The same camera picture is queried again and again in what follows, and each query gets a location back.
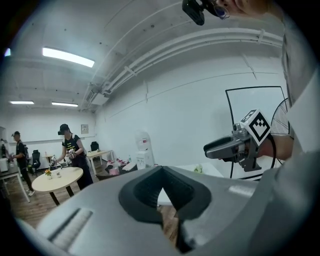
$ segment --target pink bag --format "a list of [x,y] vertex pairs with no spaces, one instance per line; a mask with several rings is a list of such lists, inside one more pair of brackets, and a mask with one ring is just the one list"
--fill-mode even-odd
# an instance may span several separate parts
[[119,175],[120,173],[119,173],[118,168],[113,168],[113,169],[109,170],[109,174],[110,175]]

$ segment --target cap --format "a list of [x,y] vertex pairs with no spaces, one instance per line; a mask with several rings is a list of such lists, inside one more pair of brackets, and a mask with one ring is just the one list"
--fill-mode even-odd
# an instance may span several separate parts
[[67,124],[64,123],[60,125],[60,132],[67,131],[67,130],[70,130]]
[[15,131],[15,132],[12,134],[12,137],[15,136],[15,135],[20,135],[20,132]]

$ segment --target white round table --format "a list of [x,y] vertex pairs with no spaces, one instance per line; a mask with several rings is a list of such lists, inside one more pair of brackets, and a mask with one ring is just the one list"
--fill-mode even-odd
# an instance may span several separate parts
[[38,192],[49,192],[53,201],[58,206],[60,203],[57,200],[53,191],[65,188],[69,196],[74,195],[71,190],[70,184],[76,182],[84,174],[84,171],[79,167],[65,167],[51,171],[52,179],[48,179],[46,174],[42,174],[32,182],[32,188]]

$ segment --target white table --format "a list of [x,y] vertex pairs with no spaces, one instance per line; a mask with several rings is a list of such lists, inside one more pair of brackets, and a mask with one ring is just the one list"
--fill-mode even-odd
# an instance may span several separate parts
[[30,199],[27,195],[27,192],[25,191],[24,185],[22,184],[22,180],[20,177],[20,172],[19,172],[19,168],[17,165],[14,165],[13,167],[9,166],[9,170],[8,171],[4,171],[4,172],[0,172],[0,180],[3,180],[3,184],[4,184],[4,188],[7,192],[8,195],[10,195],[7,186],[6,186],[6,182],[5,179],[11,178],[16,176],[18,178],[22,193],[24,194],[25,199],[30,203]]
[[[181,166],[175,166],[175,167],[193,172],[194,169],[198,165],[199,164],[191,164],[191,165],[181,165]],[[201,163],[201,165],[202,165],[202,172],[204,174],[199,174],[199,175],[211,175],[211,176],[220,177],[220,178],[224,177],[211,163],[206,162],[206,163]],[[158,204],[158,206],[159,205],[161,205],[161,206],[171,206],[172,205],[172,203],[171,203],[169,197],[167,196],[166,192],[164,191],[164,189],[162,189],[159,194],[157,204]]]
[[112,158],[112,161],[115,161],[114,159],[114,151],[113,150],[101,150],[101,151],[91,151],[91,152],[87,152],[86,153],[86,156],[89,158],[90,162],[91,162],[91,165],[92,165],[92,169],[93,169],[93,172],[94,172],[94,175],[97,175],[97,172],[96,172],[96,168],[95,168],[95,164],[94,164],[94,158],[97,158],[97,157],[100,157],[100,163],[101,165],[102,164],[102,155],[104,154],[111,154],[111,158]]
[[38,192],[49,192],[55,204],[58,206],[60,203],[57,200],[53,191],[65,188],[69,196],[74,195],[71,190],[70,184],[76,182],[84,174],[84,171],[79,167],[65,167],[63,169],[56,169],[51,171],[52,179],[48,179],[46,174],[42,174],[32,182],[32,188]]

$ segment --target hand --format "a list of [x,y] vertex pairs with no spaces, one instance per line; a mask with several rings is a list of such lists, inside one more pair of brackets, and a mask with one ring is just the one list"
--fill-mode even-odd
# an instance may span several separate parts
[[75,153],[71,153],[71,154],[68,155],[68,157],[69,157],[70,159],[74,159],[76,156],[77,156],[77,155],[76,155]]
[[55,160],[52,160],[52,161],[49,163],[49,166],[50,166],[50,167],[55,166],[56,163],[57,163],[57,162],[56,162]]
[[[244,151],[246,153],[249,153],[249,148],[250,148],[250,142],[246,142],[245,143],[245,146],[244,146]],[[268,156],[268,153],[270,151],[270,149],[272,148],[272,144],[270,142],[269,139],[265,139],[262,144],[260,145],[259,147],[259,150],[258,150],[258,154],[257,154],[257,158],[260,158],[260,157],[263,157],[263,156]]]

